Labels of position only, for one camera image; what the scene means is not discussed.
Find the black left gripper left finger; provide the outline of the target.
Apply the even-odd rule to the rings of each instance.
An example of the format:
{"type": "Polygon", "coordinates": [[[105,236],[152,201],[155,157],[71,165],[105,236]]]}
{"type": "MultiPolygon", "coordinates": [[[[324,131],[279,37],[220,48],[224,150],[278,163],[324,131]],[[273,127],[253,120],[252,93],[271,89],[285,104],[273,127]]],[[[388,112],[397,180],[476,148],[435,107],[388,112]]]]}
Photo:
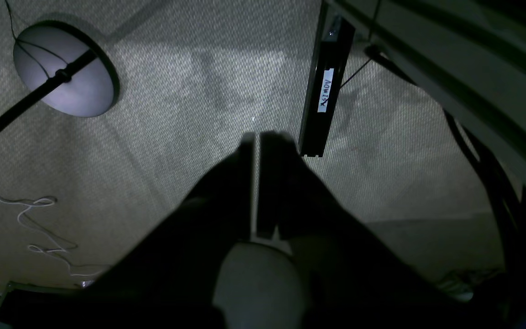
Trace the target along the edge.
{"type": "Polygon", "coordinates": [[[224,329],[213,304],[221,265],[250,235],[255,134],[91,288],[92,329],[224,329]]]}

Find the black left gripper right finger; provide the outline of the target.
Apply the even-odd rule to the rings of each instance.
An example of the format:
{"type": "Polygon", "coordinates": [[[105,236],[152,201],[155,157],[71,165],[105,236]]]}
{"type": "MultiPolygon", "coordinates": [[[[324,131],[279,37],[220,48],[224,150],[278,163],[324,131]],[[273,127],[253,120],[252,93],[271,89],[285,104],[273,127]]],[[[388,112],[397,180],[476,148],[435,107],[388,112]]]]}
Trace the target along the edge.
{"type": "Polygon", "coordinates": [[[278,230],[304,284],[305,329],[465,329],[473,312],[345,210],[284,133],[261,133],[259,235],[278,230]]]}

